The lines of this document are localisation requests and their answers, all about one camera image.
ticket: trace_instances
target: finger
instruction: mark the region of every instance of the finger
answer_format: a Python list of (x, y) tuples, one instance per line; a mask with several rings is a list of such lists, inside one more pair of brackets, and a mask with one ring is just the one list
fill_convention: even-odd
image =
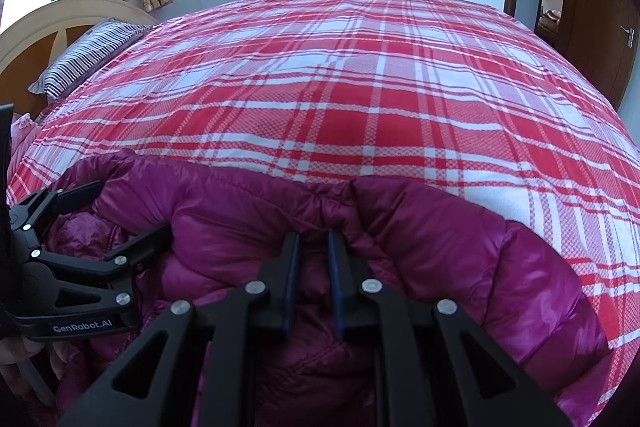
[(58, 358), (64, 363), (68, 362), (68, 348), (69, 343), (66, 342), (56, 342), (53, 344), (53, 349), (57, 353)]
[(62, 375), (65, 374), (66, 363), (60, 359), (55, 349), (52, 349), (51, 353), (49, 353), (49, 360), (53, 372), (58, 377), (58, 380), (60, 380)]
[(35, 343), (23, 337), (10, 337), (0, 341), (0, 365), (29, 360), (44, 347), (42, 343)]
[(15, 396), (25, 396), (31, 390), (31, 385), (22, 377), (15, 365), (0, 365), (0, 375)]

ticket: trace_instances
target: curved headboard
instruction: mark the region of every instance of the curved headboard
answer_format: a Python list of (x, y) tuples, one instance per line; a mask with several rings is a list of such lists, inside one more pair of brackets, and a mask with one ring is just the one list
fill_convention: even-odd
[(97, 23), (113, 18), (157, 24), (144, 10), (120, 0), (59, 0), (25, 15), (0, 34), (0, 105), (13, 103), (31, 118), (47, 106), (47, 97), (27, 87), (73, 42)]

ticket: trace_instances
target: metal screw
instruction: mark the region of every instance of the metal screw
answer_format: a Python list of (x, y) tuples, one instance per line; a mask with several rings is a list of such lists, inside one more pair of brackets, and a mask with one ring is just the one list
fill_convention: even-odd
[(191, 309), (191, 305), (187, 301), (175, 301), (171, 305), (171, 312), (174, 315), (184, 315)]
[(131, 295), (129, 295), (128, 293), (118, 293), (116, 295), (116, 302), (120, 306), (126, 306), (131, 302)]
[(267, 285), (262, 281), (251, 281), (244, 286), (244, 290), (251, 295), (258, 295), (267, 289)]
[(382, 291), (382, 282), (378, 279), (367, 279), (362, 281), (362, 289), (367, 293), (378, 293)]
[(458, 311), (458, 305), (449, 299), (438, 301), (438, 304), (436, 304), (436, 308), (443, 315), (453, 315)]

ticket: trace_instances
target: wooden door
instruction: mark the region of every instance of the wooden door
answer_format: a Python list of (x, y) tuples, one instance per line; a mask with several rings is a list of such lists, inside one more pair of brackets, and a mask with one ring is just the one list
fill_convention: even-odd
[(639, 30), (640, 16), (631, 0), (564, 0), (556, 49), (618, 108)]

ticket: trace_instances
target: red and white plaid blanket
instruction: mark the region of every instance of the red and white plaid blanket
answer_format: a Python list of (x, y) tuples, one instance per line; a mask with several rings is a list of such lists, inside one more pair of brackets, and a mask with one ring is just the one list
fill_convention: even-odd
[(51, 109), (10, 201), (122, 148), (292, 180), (421, 180), (571, 263), (615, 350), (600, 408), (640, 345), (640, 153), (602, 95), (490, 7), (247, 0), (166, 22)]

